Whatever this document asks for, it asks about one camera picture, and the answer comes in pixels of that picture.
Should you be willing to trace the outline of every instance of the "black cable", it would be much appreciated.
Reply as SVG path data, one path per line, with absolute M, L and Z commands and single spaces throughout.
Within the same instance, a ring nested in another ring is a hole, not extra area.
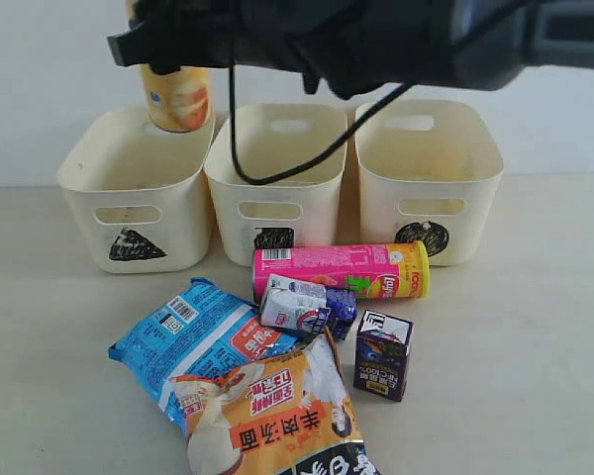
M 460 40 L 455 42 L 455 44 L 451 46 L 451 48 L 449 49 L 446 57 L 452 57 L 460 54 L 465 49 L 473 45 L 475 42 L 483 38 L 486 34 L 491 32 L 497 25 L 509 18 L 511 15 L 513 15 L 517 10 L 529 4 L 532 4 L 535 1 L 537 0 L 516 0 L 502 8 L 499 8 L 498 10 L 490 14 L 487 18 L 485 18 L 483 21 L 481 21 L 478 25 L 476 25 L 468 34 L 466 34 Z M 276 183 L 280 180 L 290 178 L 303 171 L 309 170 L 314 166 L 317 166 L 324 160 L 330 158 L 369 119 L 374 117 L 378 112 L 383 110 L 393 101 L 398 99 L 400 96 L 405 94 L 412 87 L 418 85 L 419 83 L 418 79 L 412 79 L 411 81 L 408 81 L 405 84 L 401 84 L 396 89 L 379 99 L 367 111 L 365 111 L 363 115 L 356 119 L 356 121 L 354 121 L 354 123 L 350 127 L 348 127 L 343 134 L 341 134 L 324 151 L 322 151 L 319 155 L 315 156 L 314 158 L 304 163 L 301 163 L 300 165 L 294 166 L 293 168 L 289 168 L 280 173 L 275 173 L 274 175 L 269 175 L 263 178 L 254 178 L 252 176 L 248 176 L 242 169 L 242 166 L 240 164 L 236 142 L 236 27 L 238 26 L 237 9 L 235 8 L 236 4 L 237 0 L 233 0 L 232 34 L 230 44 L 231 59 L 229 61 L 229 115 L 231 126 L 231 158 L 233 161 L 234 169 L 236 170 L 238 176 L 250 185 L 268 185 L 271 183 Z

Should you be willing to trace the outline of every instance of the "table surface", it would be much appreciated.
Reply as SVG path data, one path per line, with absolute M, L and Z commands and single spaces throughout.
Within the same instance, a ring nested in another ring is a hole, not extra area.
M 250 297 L 217 236 L 186 271 L 109 275 L 58 190 L 0 189 L 0 475 L 189 473 L 178 428 L 107 349 L 191 276 Z M 594 175 L 506 177 L 474 259 L 432 277 L 424 301 L 361 305 L 416 323 L 403 403 L 350 388 L 374 464 L 593 475 Z M 353 335 L 340 354 L 350 378 Z

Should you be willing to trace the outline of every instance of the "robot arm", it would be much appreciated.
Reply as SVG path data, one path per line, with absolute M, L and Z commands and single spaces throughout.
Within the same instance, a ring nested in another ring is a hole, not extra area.
M 594 1 L 139 0 L 136 14 L 108 39 L 119 65 L 263 66 L 301 73 L 307 93 L 326 79 L 344 99 L 386 82 L 492 90 L 528 65 L 594 68 Z

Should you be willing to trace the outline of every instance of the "plastic bin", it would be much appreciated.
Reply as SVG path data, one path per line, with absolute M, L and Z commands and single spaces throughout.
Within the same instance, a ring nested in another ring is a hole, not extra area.
M 451 101 L 394 102 L 358 131 L 356 151 L 363 242 L 420 239 L 431 265 L 475 253 L 504 162 L 474 110 Z
M 215 120 L 188 134 L 157 129 L 146 108 L 97 119 L 57 174 L 95 262 L 161 272 L 204 257 L 213 211 L 202 166 Z
M 307 161 L 347 129 L 346 112 L 320 105 L 250 105 L 236 114 L 238 153 L 251 176 Z M 347 147 L 288 180 L 251 186 L 233 168 L 229 127 L 227 121 L 205 164 L 229 259 L 252 266 L 259 248 L 333 244 Z

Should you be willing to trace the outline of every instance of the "white instant noodle bag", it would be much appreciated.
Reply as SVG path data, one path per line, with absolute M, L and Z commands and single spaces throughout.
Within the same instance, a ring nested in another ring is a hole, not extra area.
M 172 379 L 193 475 L 380 475 L 329 332 L 215 380 Z

